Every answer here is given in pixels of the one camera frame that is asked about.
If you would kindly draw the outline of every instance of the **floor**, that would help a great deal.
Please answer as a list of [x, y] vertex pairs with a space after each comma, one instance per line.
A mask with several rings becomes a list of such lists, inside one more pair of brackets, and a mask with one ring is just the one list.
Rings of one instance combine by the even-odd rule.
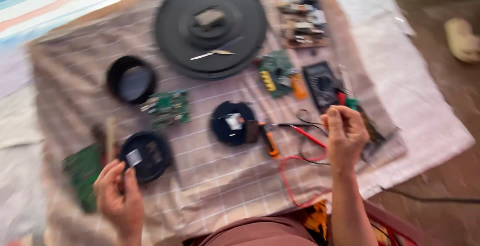
[[[480, 34], [480, 0], [396, 0], [417, 35], [411, 40], [458, 118], [480, 139], [480, 65], [456, 60], [449, 52], [444, 22], [463, 17]], [[396, 189], [418, 196], [480, 198], [480, 145], [430, 169]], [[480, 206], [425, 204], [383, 192], [370, 199], [442, 240], [445, 245], [480, 245]]]

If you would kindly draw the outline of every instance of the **red wire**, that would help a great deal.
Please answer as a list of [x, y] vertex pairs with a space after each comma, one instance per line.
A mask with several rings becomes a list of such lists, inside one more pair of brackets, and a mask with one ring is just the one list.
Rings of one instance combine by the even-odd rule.
[[[313, 159], [309, 159], [311, 161], [320, 161], [320, 160], [323, 160], [326, 158], [326, 155], [327, 155], [327, 147], [325, 145], [323, 145], [323, 147], [325, 147], [325, 152], [318, 158], [313, 158]], [[286, 187], [286, 190], [288, 192], [288, 195], [290, 196], [290, 199], [292, 200], [293, 204], [295, 204], [295, 206], [298, 206], [298, 207], [302, 207], [302, 208], [306, 208], [306, 207], [309, 207], [309, 206], [312, 206], [315, 204], [315, 200], [317, 200], [318, 198], [320, 198], [321, 196], [323, 196], [324, 194], [328, 194], [330, 192], [332, 192], [332, 190], [328, 190], [327, 192], [323, 192], [322, 194], [320, 195], [317, 195], [315, 196], [314, 198], [310, 199], [307, 203], [305, 203], [304, 205], [300, 205], [299, 203], [297, 203], [297, 201], [295, 200], [295, 197], [293, 196], [293, 193], [292, 193], [292, 189], [290, 188], [290, 184], [289, 184], [289, 181], [287, 180], [287, 176], [285, 176], [285, 169], [284, 169], [284, 165], [285, 165], [285, 162], [288, 160], [288, 159], [301, 159], [301, 160], [305, 160], [304, 158], [302, 157], [297, 157], [297, 156], [288, 156], [288, 157], [285, 157], [282, 159], [282, 161], [280, 162], [280, 165], [278, 167], [279, 171], [280, 171], [280, 174], [282, 175], [282, 178], [283, 178], [283, 182], [285, 183], [285, 187]]]

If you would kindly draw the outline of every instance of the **screwdriver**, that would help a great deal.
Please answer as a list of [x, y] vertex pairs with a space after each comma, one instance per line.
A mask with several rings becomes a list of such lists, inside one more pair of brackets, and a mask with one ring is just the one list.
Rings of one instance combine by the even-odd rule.
[[268, 154], [270, 154], [272, 158], [280, 157], [280, 152], [277, 148], [277, 145], [273, 141], [272, 133], [267, 130], [267, 124], [265, 122], [260, 122], [258, 123], [258, 126], [260, 128], [260, 134], [263, 138], [263, 142], [265, 143]]
[[345, 65], [342, 65], [342, 64], [339, 64], [339, 67], [340, 67], [340, 75], [342, 77], [343, 86], [346, 94], [345, 106], [357, 111], [358, 110], [357, 106], [359, 102], [353, 96], [352, 84], [350, 83], [350, 79], [347, 74], [347, 68], [345, 67]]

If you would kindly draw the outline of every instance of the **yellow connector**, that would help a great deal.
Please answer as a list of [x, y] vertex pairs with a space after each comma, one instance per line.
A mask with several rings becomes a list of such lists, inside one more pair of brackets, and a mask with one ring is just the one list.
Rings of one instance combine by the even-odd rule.
[[270, 72], [268, 71], [260, 71], [261, 78], [267, 87], [267, 90], [272, 92], [277, 90], [275, 83], [273, 83], [272, 76], [270, 76]]

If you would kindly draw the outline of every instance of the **label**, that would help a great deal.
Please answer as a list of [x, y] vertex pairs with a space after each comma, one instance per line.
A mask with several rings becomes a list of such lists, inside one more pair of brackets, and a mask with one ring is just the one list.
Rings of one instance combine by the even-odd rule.
[[140, 151], [138, 151], [138, 149], [136, 149], [136, 150], [130, 152], [129, 154], [127, 154], [127, 161], [128, 161], [128, 164], [130, 165], [130, 167], [133, 167], [133, 166], [139, 164], [142, 161]]

